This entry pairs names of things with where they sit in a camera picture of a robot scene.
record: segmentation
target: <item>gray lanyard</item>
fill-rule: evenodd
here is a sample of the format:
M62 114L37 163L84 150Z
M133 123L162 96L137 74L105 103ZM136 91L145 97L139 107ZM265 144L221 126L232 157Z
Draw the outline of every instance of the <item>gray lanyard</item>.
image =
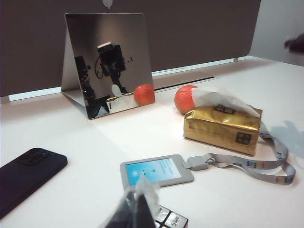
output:
M207 153L204 156L196 156L188 158L183 163L185 168L193 171L207 169L209 164L213 164L219 168L237 168L245 172L247 175L270 183L275 184L291 184L295 177L295 169L287 162L288 149L277 138L271 136L265 125L261 122L260 137L265 141L270 141L275 146L276 161L257 161L240 158L237 156ZM281 166L286 175L270 175L257 172L256 170L272 170Z

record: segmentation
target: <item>gold tissue box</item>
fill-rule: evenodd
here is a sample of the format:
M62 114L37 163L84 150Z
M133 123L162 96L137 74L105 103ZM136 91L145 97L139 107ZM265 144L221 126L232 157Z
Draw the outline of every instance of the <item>gold tissue box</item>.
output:
M254 110L262 115L262 110ZM185 114L184 137L254 155L260 124L261 117L221 104L196 107Z

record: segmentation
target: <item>black phone case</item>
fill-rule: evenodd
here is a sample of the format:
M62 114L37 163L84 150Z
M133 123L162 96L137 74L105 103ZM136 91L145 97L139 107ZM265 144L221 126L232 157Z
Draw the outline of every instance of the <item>black phone case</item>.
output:
M0 219L67 165L67 157L33 148L0 168Z

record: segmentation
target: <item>mirror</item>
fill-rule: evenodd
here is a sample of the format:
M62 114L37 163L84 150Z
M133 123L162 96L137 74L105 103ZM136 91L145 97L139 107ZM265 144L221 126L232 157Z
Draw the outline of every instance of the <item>mirror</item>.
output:
M155 101L143 14L68 13L62 92L89 119Z

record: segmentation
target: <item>plastic bag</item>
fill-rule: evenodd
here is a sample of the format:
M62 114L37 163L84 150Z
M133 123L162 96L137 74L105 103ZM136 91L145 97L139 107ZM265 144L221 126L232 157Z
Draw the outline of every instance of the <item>plastic bag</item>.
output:
M99 228L155 228L159 186L142 175L135 190L127 188L115 213Z

